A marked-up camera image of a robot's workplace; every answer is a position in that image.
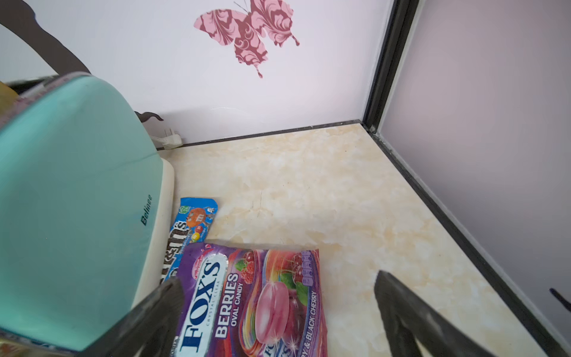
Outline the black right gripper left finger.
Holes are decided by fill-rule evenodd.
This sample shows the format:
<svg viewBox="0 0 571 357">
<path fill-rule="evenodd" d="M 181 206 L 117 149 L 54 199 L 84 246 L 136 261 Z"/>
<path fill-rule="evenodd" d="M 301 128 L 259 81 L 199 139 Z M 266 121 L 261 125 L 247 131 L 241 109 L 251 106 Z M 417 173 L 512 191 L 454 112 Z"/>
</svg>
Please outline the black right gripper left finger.
<svg viewBox="0 0 571 357">
<path fill-rule="evenodd" d="M 80 355 L 170 356 L 183 307 L 181 281 L 171 278 Z"/>
</svg>

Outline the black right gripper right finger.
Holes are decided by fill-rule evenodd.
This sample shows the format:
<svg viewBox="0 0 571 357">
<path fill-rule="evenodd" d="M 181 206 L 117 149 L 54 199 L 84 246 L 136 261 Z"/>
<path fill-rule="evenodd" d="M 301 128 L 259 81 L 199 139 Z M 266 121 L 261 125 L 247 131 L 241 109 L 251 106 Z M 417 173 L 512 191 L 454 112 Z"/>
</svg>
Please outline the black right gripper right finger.
<svg viewBox="0 0 571 357">
<path fill-rule="evenodd" d="M 391 273 L 379 271 L 374 293 L 392 356 L 491 356 Z"/>
</svg>

